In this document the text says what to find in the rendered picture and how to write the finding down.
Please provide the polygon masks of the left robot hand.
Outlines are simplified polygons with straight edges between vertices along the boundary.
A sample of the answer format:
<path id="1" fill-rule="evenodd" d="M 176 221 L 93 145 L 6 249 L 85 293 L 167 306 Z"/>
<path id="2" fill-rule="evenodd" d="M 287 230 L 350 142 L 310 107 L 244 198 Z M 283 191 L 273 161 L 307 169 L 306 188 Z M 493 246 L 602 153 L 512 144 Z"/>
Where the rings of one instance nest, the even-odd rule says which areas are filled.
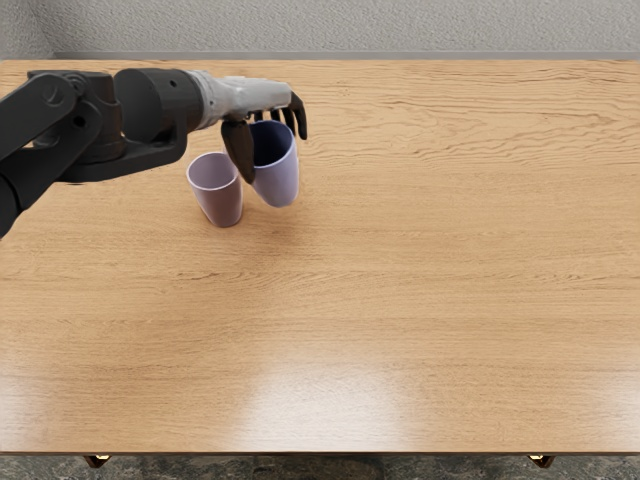
<path id="1" fill-rule="evenodd" d="M 304 102 L 288 83 L 244 76 L 216 78 L 206 70 L 189 70 L 187 74 L 202 99 L 197 128 L 221 124 L 227 154 L 246 183 L 254 182 L 256 170 L 250 118 L 258 121 L 268 112 L 273 120 L 284 122 L 291 133 L 303 140 L 308 138 Z"/>

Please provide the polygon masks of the blue-lavender plastic cup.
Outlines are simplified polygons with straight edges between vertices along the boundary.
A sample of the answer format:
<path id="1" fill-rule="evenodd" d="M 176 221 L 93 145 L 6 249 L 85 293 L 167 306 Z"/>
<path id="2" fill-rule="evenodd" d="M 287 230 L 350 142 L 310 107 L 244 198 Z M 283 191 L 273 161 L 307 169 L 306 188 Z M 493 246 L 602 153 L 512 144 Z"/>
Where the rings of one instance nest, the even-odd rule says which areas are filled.
<path id="1" fill-rule="evenodd" d="M 299 192 L 299 160 L 294 135 L 281 122 L 263 120 L 250 125 L 254 143 L 253 188 L 269 206 L 292 204 Z"/>

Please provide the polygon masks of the pale pink-lavender plastic cup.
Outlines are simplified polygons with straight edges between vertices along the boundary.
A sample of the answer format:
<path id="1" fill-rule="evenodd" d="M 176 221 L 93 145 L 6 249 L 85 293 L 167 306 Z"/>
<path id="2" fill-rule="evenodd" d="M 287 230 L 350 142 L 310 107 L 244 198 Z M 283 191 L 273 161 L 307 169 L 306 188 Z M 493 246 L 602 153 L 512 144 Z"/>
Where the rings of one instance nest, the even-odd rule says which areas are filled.
<path id="1" fill-rule="evenodd" d="M 186 178 L 196 200 L 215 226 L 227 228 L 242 216 L 243 191 L 239 172 L 224 152 L 208 152 L 195 158 Z"/>

